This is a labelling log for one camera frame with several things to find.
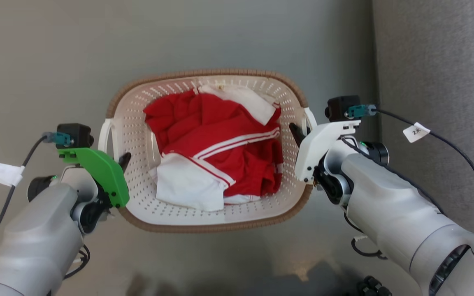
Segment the red white-striped garment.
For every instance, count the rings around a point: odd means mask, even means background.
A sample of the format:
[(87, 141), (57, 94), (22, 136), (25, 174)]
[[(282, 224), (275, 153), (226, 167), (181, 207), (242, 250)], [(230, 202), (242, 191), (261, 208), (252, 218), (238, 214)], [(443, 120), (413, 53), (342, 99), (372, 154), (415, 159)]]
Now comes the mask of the red white-striped garment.
[(278, 192), (283, 176), (280, 104), (242, 86), (204, 85), (144, 110), (160, 163), (156, 198), (213, 212)]

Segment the grey fabric sofa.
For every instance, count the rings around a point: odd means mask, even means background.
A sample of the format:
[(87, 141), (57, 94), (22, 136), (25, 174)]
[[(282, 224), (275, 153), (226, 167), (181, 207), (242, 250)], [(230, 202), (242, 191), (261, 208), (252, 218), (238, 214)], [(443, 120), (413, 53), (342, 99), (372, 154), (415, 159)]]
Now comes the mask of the grey fabric sofa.
[[(380, 107), (420, 123), (474, 163), (474, 0), (374, 0)], [(381, 117), (390, 165), (474, 232), (474, 172), (450, 146), (410, 143), (406, 124)]]

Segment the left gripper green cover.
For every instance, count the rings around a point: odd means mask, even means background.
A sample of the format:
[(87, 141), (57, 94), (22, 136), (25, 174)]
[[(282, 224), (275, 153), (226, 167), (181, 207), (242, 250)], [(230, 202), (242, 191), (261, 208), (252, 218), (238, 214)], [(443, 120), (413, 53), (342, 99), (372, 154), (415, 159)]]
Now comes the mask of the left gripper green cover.
[(65, 163), (79, 164), (108, 194), (113, 207), (124, 208), (130, 199), (124, 173), (132, 154), (126, 152), (118, 163), (101, 150), (92, 148), (58, 149), (58, 155)]

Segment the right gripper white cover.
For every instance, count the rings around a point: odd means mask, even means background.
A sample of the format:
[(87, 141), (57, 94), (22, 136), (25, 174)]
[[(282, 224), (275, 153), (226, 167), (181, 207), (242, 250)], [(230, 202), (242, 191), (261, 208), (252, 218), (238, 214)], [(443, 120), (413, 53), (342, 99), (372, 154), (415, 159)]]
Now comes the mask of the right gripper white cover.
[(345, 120), (318, 125), (310, 132), (310, 128), (289, 124), (289, 129), (299, 151), (295, 162), (295, 178), (310, 183), (314, 167), (331, 149), (340, 137), (356, 132), (361, 120)]

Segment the cream perforated plastic laundry basket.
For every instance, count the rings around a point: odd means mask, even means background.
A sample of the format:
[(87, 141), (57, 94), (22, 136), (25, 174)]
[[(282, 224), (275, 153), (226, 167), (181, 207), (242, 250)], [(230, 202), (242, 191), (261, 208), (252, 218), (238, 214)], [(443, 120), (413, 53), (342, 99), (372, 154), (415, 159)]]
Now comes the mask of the cream perforated plastic laundry basket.
[[(155, 136), (145, 124), (143, 109), (168, 94), (186, 92), (206, 84), (244, 86), (272, 97), (281, 105), (279, 140), (283, 152), (283, 176), (279, 191), (260, 200), (227, 205), (205, 212), (165, 203), (156, 198), (156, 182), (150, 176), (160, 156)], [(119, 212), (126, 221), (149, 232), (166, 234), (213, 233), (266, 227), (287, 221), (308, 202), (312, 184), (294, 175), (298, 146), (290, 123), (316, 126), (301, 88), (288, 77), (255, 69), (197, 69), (149, 76), (126, 84), (109, 103), (97, 147), (118, 160), (131, 158), (125, 172), (130, 200)]]

